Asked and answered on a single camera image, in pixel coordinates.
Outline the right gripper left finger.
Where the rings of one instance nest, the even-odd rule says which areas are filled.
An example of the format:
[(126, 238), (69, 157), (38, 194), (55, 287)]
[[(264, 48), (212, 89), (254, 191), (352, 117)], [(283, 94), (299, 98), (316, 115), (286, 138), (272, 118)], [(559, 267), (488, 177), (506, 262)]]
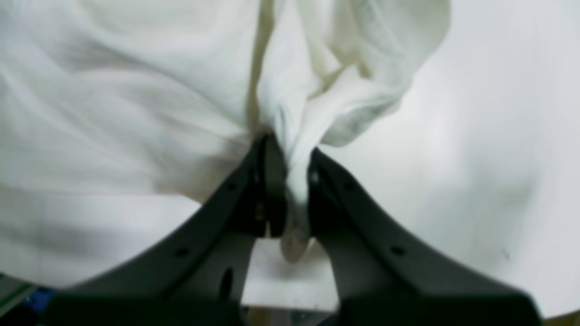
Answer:
[(48, 326), (245, 326), (241, 297), (258, 239), (282, 235), (285, 165), (273, 135), (176, 231), (119, 267), (60, 292)]

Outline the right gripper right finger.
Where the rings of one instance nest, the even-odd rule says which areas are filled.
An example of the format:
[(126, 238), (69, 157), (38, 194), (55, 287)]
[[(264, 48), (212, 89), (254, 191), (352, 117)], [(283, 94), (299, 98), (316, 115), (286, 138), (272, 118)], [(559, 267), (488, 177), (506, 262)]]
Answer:
[(314, 150), (313, 237), (330, 261), (336, 326), (540, 326), (533, 299), (452, 260), (392, 219), (342, 165)]

